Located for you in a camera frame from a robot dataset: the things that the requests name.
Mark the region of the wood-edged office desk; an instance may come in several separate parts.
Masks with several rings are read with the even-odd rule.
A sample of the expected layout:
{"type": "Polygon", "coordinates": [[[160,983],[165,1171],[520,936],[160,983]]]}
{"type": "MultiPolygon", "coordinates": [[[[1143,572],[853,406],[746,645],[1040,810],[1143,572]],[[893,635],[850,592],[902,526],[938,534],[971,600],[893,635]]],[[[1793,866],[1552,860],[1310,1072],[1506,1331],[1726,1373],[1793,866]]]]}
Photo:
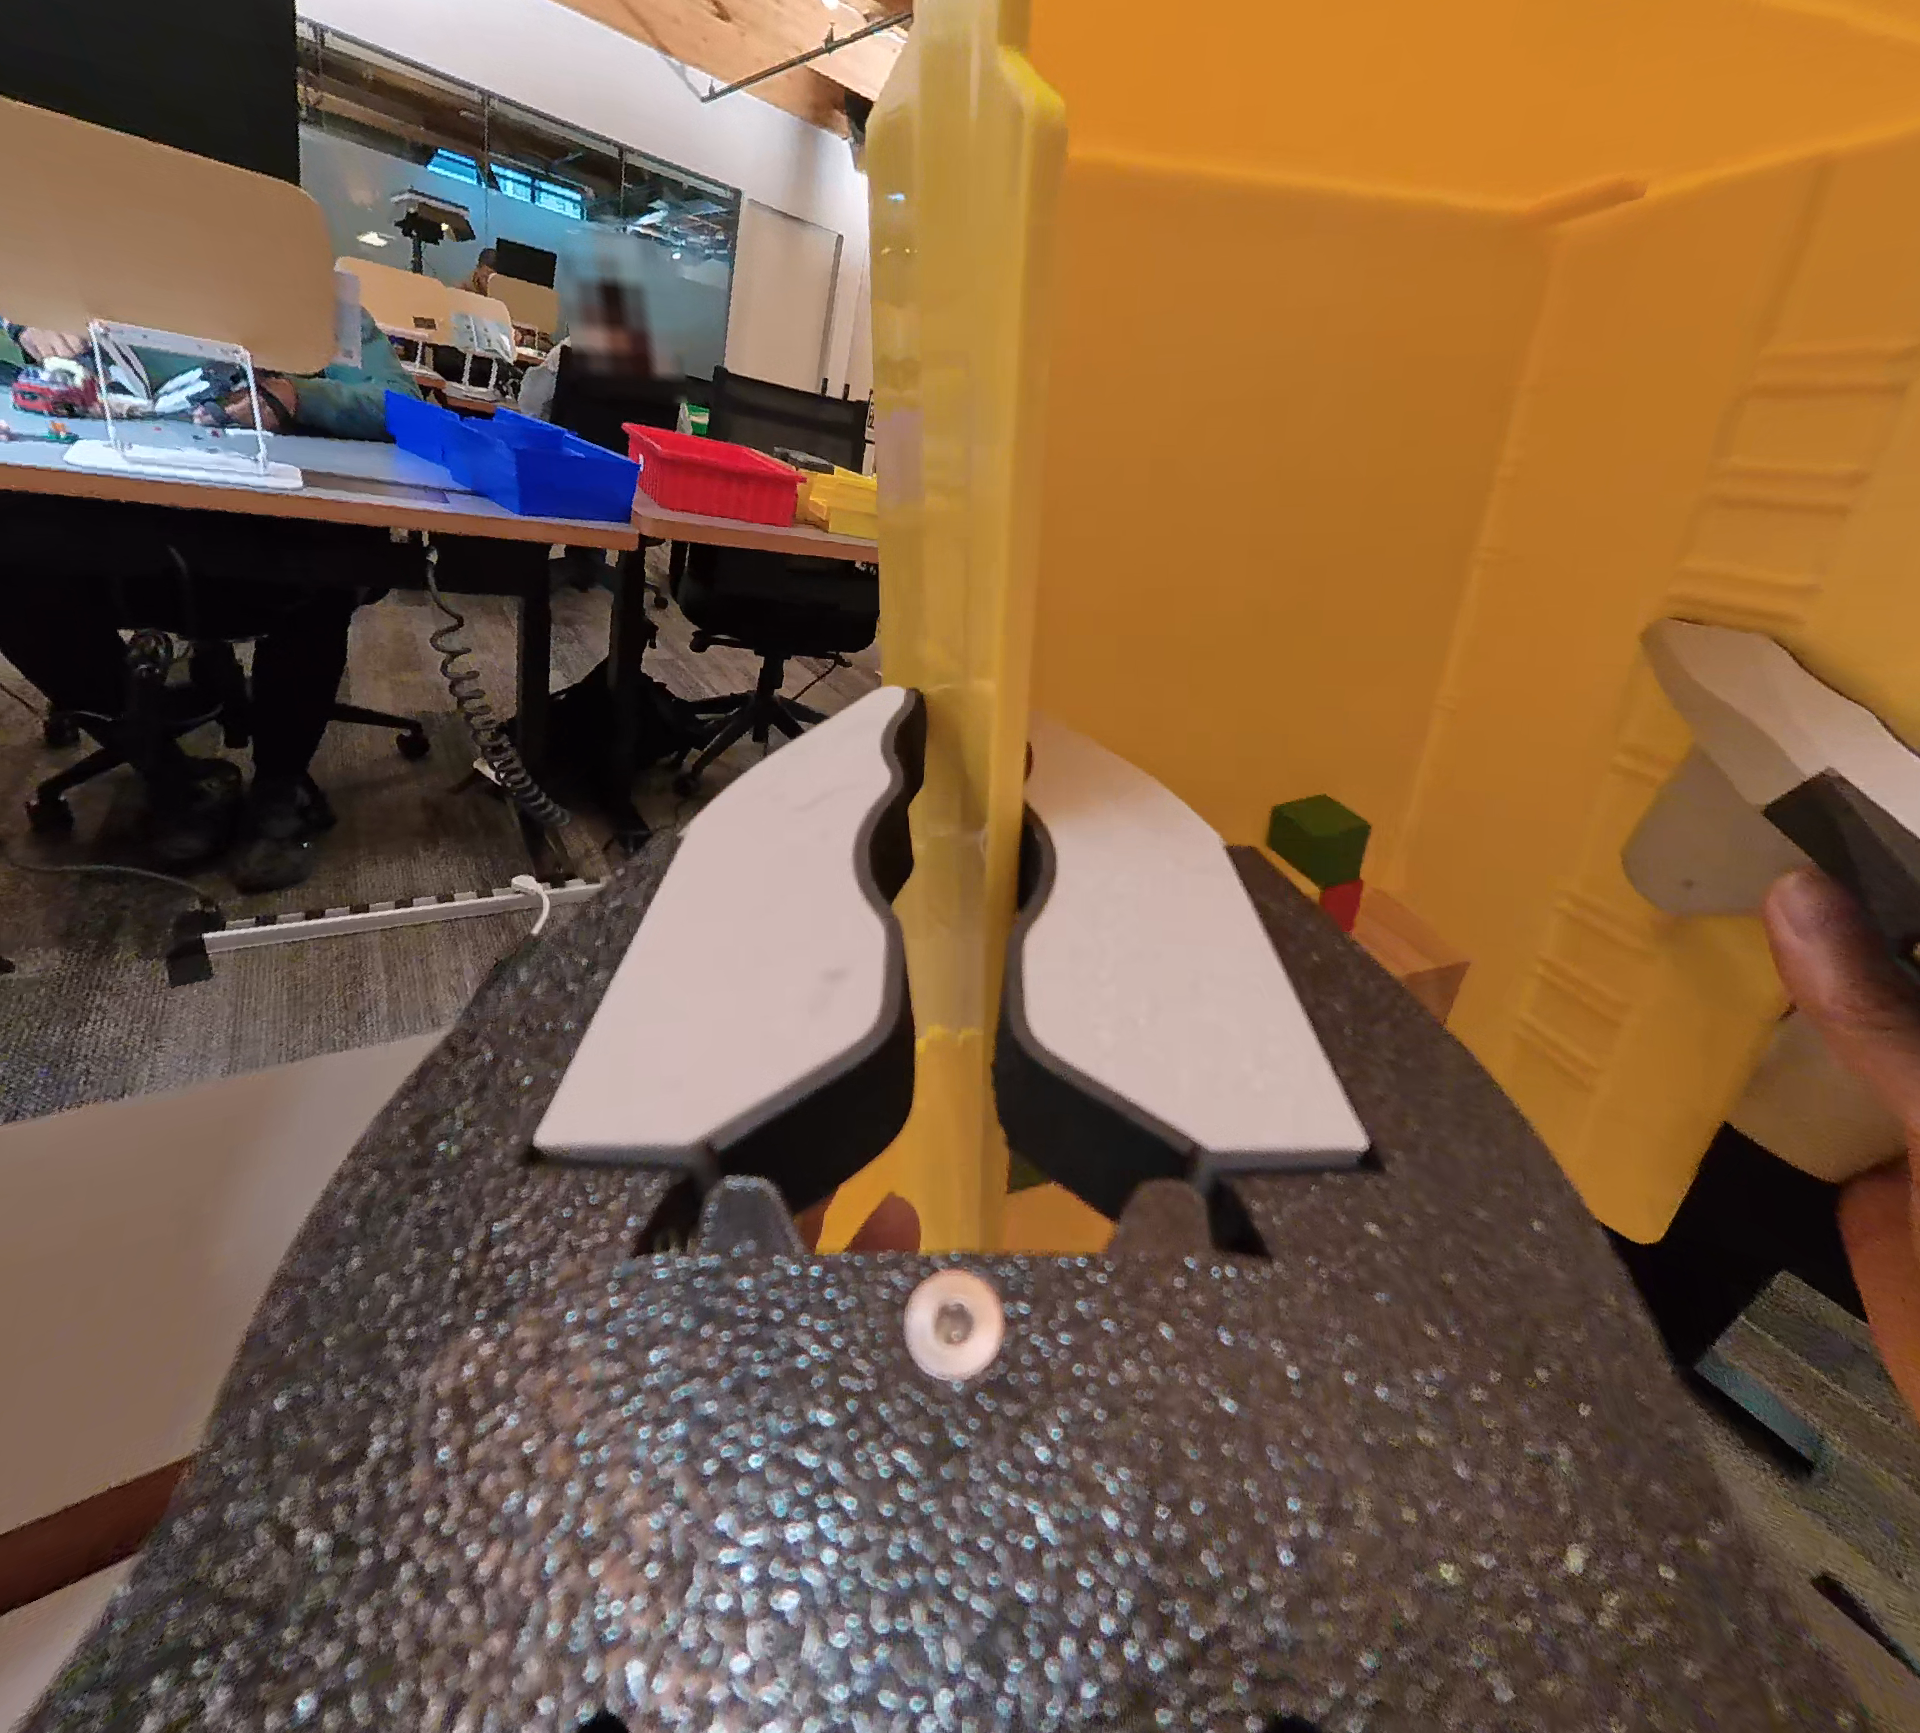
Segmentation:
{"type": "Polygon", "coordinates": [[[636,491],[633,530],[645,543],[719,544],[731,549],[796,553],[818,560],[878,564],[874,540],[832,534],[805,522],[784,526],[733,522],[724,515],[680,512],[660,506],[652,494],[636,491]]]}
{"type": "Polygon", "coordinates": [[[629,553],[633,515],[582,522],[518,515],[462,491],[434,463],[394,443],[298,439],[278,452],[301,490],[167,475],[108,466],[96,439],[6,439],[6,588],[36,572],[177,580],[204,572],[249,583],[360,591],[504,592],[518,612],[515,747],[547,782],[550,583],[547,553],[595,544],[629,553]]]}

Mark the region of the large wooden cube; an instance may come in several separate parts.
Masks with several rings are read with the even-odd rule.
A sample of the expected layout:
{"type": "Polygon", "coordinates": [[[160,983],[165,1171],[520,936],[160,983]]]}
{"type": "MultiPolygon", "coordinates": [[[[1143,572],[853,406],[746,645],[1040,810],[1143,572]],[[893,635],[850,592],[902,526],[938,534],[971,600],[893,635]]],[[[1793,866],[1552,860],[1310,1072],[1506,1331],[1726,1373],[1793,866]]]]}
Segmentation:
{"type": "Polygon", "coordinates": [[[1407,904],[1379,886],[1366,886],[1355,906],[1353,942],[1442,1027],[1451,1021],[1470,959],[1407,904]]]}

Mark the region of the yellow plastic box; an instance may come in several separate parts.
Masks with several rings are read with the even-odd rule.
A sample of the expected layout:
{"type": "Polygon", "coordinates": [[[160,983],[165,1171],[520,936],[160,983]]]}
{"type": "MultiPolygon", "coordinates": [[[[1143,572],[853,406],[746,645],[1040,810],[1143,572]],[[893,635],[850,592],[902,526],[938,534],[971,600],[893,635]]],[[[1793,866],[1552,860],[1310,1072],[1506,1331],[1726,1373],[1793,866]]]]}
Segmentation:
{"type": "Polygon", "coordinates": [[[1619,855],[1660,616],[1914,742],[1914,0],[914,0],[867,139],[879,660],[927,700],[927,1239],[994,1206],[1020,751],[1330,795],[1454,1032],[1664,1234],[1785,997],[1619,855]]]}

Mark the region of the black computer monitor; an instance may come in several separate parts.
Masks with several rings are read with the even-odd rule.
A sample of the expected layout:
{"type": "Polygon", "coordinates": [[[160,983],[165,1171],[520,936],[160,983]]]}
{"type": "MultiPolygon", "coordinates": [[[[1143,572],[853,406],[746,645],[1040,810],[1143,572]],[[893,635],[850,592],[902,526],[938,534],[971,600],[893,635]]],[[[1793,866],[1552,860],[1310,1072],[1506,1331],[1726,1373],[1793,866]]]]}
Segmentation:
{"type": "Polygon", "coordinates": [[[3,95],[301,184],[294,0],[3,0],[3,95]]]}

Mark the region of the black office chair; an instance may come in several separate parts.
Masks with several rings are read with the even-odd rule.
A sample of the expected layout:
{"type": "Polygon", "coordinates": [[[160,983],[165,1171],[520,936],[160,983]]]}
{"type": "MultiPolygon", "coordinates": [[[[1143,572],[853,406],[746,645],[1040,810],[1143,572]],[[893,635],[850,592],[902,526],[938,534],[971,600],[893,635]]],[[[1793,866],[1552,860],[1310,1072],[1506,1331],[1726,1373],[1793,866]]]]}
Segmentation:
{"type": "Polygon", "coordinates": [[[70,720],[99,750],[48,777],[26,806],[30,830],[66,839],[66,791],[114,769],[137,777],[147,851],[141,868],[183,878],[231,855],[241,892],[301,886],[334,810],[314,778],[314,757],[333,725],[386,728],[406,761],[426,761],[418,720],[337,700],[349,652],[349,609],[325,603],[277,619],[252,640],[248,680],[189,684],[175,713],[171,635],[157,624],[122,638],[82,624],[76,638],[6,632],[6,660],[43,690],[51,720],[70,720]]]}
{"type": "MultiPolygon", "coordinates": [[[[878,534],[874,486],[867,463],[867,406],[818,390],[784,389],[733,370],[712,373],[707,436],[773,458],[798,474],[798,506],[810,503],[810,483],[825,479],[821,515],[805,518],[796,506],[789,522],[830,530],[832,510],[845,503],[853,537],[878,534]]],[[[693,701],[707,720],[691,757],[676,769],[673,787],[691,795],[736,742],[769,747],[798,739],[821,724],[801,697],[789,697],[784,673],[796,660],[818,660],[826,670],[845,665],[878,635],[879,596],[874,560],[842,560],[813,553],[776,553],[740,544],[676,543],[667,591],[691,628],[691,649],[750,652],[757,660],[750,693],[693,701]]]]}

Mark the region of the black tripod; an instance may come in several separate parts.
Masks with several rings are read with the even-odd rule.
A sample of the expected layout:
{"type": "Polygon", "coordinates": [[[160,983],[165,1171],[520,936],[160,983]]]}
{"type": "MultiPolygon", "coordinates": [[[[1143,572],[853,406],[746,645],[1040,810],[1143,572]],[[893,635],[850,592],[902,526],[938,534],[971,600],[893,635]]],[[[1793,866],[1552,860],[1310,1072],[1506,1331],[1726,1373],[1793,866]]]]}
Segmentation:
{"type": "Polygon", "coordinates": [[[426,277],[426,253],[441,244],[474,241],[470,216],[459,201],[410,187],[391,195],[394,229],[413,248],[413,273],[426,277]]]}

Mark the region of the person's right hand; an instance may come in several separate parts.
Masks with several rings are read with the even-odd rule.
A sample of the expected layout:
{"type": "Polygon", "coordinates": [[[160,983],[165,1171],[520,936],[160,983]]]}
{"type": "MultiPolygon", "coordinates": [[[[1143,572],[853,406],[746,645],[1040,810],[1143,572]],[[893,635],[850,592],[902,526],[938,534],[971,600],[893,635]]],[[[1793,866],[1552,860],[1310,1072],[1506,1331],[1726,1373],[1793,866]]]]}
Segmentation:
{"type": "Polygon", "coordinates": [[[1777,880],[1762,928],[1794,1011],[1903,1136],[1902,1158],[1842,1186],[1837,1219],[1877,1356],[1906,1408],[1918,1408],[1914,988],[1851,895],[1818,871],[1777,880]]]}

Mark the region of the pile of small coloured cubes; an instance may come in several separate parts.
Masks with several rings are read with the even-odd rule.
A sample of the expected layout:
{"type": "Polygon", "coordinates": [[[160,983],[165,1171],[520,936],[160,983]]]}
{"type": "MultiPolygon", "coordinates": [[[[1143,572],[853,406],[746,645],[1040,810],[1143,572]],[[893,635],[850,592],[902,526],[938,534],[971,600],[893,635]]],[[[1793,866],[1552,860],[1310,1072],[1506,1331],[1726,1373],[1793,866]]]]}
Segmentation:
{"type": "Polygon", "coordinates": [[[1355,930],[1365,899],[1365,855],[1373,825],[1330,795],[1276,803],[1266,818],[1266,847],[1310,883],[1325,915],[1355,930]]]}

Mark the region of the beige desk divider panel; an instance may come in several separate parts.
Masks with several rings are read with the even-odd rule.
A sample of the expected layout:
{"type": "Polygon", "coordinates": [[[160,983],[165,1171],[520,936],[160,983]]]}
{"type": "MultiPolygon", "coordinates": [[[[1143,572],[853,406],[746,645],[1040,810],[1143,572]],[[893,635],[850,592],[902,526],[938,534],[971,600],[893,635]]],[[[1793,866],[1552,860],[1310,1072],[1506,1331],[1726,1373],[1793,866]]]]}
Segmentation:
{"type": "Polygon", "coordinates": [[[3,316],[239,346],[310,374],[334,357],[334,254],[301,188],[3,100],[3,316]]]}

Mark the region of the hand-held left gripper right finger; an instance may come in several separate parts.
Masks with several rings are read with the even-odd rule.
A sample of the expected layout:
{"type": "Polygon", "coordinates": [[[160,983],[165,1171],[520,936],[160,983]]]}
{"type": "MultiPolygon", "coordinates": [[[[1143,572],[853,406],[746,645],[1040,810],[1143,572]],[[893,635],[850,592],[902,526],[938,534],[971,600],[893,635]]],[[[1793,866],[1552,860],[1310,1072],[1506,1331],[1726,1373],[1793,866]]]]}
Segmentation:
{"type": "Polygon", "coordinates": [[[1117,1223],[1143,1186],[1355,1169],[1373,1141],[1221,835],[1038,717],[994,1039],[998,1122],[1117,1223]]]}

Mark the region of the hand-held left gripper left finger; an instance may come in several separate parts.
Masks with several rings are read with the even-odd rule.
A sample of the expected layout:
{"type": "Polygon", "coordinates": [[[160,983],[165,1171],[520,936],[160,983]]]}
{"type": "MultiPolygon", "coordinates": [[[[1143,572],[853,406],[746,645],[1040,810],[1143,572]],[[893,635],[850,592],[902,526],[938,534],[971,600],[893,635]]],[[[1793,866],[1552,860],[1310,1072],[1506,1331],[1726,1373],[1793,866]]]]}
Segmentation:
{"type": "Polygon", "coordinates": [[[685,827],[559,1078],[552,1163],[772,1183],[805,1213],[914,1104],[899,892],[922,787],[922,693],[882,686],[727,787],[685,827]]]}

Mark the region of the blue plastic bin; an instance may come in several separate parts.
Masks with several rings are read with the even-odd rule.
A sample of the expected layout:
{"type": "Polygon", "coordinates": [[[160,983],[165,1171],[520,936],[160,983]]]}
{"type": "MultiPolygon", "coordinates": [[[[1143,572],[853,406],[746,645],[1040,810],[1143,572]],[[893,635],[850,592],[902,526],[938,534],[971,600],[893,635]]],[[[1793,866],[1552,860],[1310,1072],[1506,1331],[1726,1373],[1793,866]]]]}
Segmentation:
{"type": "Polygon", "coordinates": [[[438,466],[455,490],[518,510],[515,455],[491,421],[466,418],[438,401],[395,390],[382,393],[382,414],[402,452],[438,466]]]}
{"type": "Polygon", "coordinates": [[[446,471],[470,494],[540,522],[625,526],[637,468],[567,427],[499,410],[487,421],[445,414],[446,471]]]}

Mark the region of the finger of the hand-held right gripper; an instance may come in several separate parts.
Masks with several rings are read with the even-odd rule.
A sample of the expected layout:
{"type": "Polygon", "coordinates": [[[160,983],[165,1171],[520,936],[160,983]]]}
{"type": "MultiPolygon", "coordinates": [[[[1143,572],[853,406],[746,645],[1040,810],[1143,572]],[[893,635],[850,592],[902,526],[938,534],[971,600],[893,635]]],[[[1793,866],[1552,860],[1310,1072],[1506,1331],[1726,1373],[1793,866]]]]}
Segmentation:
{"type": "Polygon", "coordinates": [[[1748,915],[1809,863],[1914,975],[1914,750],[1773,638],[1660,619],[1641,645],[1691,750],[1625,842],[1632,890],[1673,916],[1748,915]]]}
{"type": "Polygon", "coordinates": [[[1738,1132],[1822,1183],[1851,1183],[1906,1157],[1902,1122],[1801,1013],[1773,1027],[1738,1098],[1738,1132]]]}

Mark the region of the red plastic bin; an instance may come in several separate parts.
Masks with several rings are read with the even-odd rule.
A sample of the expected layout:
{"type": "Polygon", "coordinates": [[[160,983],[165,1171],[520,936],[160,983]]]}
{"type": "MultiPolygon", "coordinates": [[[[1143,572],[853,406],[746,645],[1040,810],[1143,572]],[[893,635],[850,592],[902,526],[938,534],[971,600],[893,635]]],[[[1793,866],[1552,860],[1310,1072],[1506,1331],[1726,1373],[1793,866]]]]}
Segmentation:
{"type": "Polygon", "coordinates": [[[637,491],[667,512],[786,530],[804,474],[741,443],[673,427],[625,426],[637,491]]]}

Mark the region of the clear acrylic stand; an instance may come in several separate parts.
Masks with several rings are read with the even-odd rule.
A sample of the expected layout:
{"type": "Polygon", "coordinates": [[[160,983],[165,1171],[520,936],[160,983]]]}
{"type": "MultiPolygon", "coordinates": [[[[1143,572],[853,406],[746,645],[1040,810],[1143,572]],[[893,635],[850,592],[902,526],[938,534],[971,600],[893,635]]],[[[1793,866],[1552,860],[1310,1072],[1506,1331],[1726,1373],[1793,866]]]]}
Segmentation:
{"type": "Polygon", "coordinates": [[[90,320],[104,436],[64,443],[64,466],[241,491],[302,491],[298,466],[277,460],[265,397],[248,346],[90,320]]]}

